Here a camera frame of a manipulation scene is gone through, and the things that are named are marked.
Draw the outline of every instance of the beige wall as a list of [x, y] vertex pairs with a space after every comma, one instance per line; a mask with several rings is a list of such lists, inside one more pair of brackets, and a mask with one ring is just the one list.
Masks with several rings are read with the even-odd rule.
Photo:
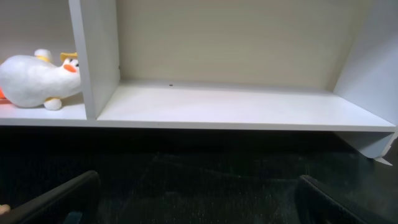
[[333, 89], [370, 0], [118, 0], [123, 78]]
[[60, 65], [60, 52], [75, 52], [68, 0], [0, 0], [0, 61], [49, 49]]

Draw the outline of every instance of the orange beak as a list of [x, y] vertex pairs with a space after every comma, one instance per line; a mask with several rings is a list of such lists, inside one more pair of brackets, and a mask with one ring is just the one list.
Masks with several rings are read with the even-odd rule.
[[68, 70], [69, 72], [77, 72], [77, 70], [75, 68], [73, 68], [73, 66], [71, 66], [71, 65], [64, 65], [63, 68], [65, 70]]

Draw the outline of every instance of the white shelf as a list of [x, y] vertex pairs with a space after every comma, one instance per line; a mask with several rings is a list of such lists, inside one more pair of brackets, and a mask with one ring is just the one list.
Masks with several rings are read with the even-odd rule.
[[374, 132], [396, 128], [327, 91], [148, 81], [121, 83], [98, 121], [142, 128]]
[[81, 94], [62, 100], [63, 108], [49, 111], [43, 106], [37, 108], [18, 108], [8, 101], [0, 101], [0, 124], [16, 120], [23, 125], [27, 119], [85, 120], [86, 111]]

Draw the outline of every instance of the toy goose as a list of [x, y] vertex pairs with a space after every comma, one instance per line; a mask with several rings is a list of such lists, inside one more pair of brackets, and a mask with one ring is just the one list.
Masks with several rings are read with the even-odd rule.
[[61, 54], [63, 65], [51, 63], [48, 50], [35, 51], [35, 57], [16, 55], [0, 65], [0, 98], [31, 108], [44, 105], [59, 110], [61, 99], [80, 92], [80, 71], [77, 54]]

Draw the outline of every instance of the orange toy part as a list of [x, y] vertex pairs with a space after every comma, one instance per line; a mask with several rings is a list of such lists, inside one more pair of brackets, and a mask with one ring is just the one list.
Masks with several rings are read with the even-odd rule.
[[1, 91], [1, 88], [0, 88], [0, 99], [5, 99], [6, 97], [4, 96], [4, 94], [2, 93], [2, 91]]

